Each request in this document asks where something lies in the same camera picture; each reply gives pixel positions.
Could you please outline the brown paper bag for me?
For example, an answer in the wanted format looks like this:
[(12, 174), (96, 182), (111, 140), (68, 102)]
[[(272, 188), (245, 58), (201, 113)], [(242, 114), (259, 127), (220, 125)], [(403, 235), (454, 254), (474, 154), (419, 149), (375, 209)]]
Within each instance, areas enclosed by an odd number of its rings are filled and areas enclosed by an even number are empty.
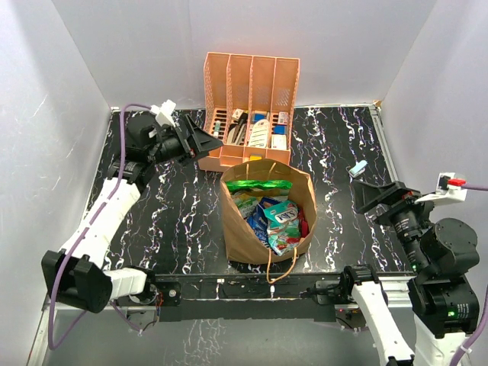
[[(292, 251), (276, 255), (258, 240), (251, 226), (243, 219), (237, 206), (233, 203), (227, 184), (239, 180), (287, 180), (292, 183), (289, 198), (302, 210), (308, 224), (309, 233), (300, 239)], [(284, 163), (261, 159), (244, 162), (227, 169), (220, 179), (220, 203), (223, 223), (223, 235), (226, 246), (226, 257), (230, 261), (252, 265), (266, 264), (266, 281), (274, 284), (286, 278), (294, 269), (297, 258), (307, 252), (313, 239), (317, 223), (316, 196), (310, 174)], [(275, 262), (291, 258), (289, 270), (281, 276), (271, 279), (270, 267)]]

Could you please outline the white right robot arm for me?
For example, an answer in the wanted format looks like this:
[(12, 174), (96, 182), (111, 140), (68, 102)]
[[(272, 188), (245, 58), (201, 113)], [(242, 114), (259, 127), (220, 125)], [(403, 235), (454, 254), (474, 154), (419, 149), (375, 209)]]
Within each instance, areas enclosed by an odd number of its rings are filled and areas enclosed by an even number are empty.
[(410, 348), (403, 338), (371, 265), (346, 266), (337, 282), (318, 281), (309, 295), (320, 305), (356, 304), (382, 365), (458, 364), (486, 325), (486, 311), (466, 277), (480, 262), (477, 234), (461, 220), (433, 223), (429, 215), (437, 206), (465, 201), (466, 181), (441, 173), (435, 192), (422, 194), (401, 181), (375, 186), (355, 179), (352, 190), (358, 214), (385, 206), (374, 222), (394, 229), (414, 272), (407, 292), (416, 344)]

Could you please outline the green chips bag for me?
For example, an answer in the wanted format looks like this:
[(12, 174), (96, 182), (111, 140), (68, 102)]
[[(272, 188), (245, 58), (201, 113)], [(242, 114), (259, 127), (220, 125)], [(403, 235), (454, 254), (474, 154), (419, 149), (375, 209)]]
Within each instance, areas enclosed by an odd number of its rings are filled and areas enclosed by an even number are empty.
[(278, 189), (285, 194), (293, 187), (293, 183), (288, 180), (239, 180), (227, 181), (226, 187), (231, 194), (237, 191), (270, 191)]

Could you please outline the blue cookie snack bag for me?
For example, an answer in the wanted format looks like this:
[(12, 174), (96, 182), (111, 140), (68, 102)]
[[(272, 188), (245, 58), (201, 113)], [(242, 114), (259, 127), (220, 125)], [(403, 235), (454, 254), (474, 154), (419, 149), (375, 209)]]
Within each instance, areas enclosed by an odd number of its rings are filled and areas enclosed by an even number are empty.
[(246, 222), (264, 247), (270, 249), (271, 246), (268, 241), (268, 219), (265, 216), (261, 204), (255, 206), (255, 209), (246, 219)]

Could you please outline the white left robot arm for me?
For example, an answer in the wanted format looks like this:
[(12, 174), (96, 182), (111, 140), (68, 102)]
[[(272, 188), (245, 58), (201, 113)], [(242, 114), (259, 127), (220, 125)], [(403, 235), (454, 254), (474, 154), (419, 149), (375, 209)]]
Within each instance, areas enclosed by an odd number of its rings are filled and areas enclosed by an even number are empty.
[(99, 313), (120, 297), (133, 296), (141, 304), (153, 302), (158, 287), (149, 271), (104, 269), (111, 240), (152, 180), (156, 165), (170, 160), (187, 164), (223, 146), (190, 115), (179, 124), (172, 120), (160, 124), (156, 118), (140, 114), (127, 121), (120, 135), (120, 155), (79, 228), (60, 250), (47, 251), (41, 260), (51, 303)]

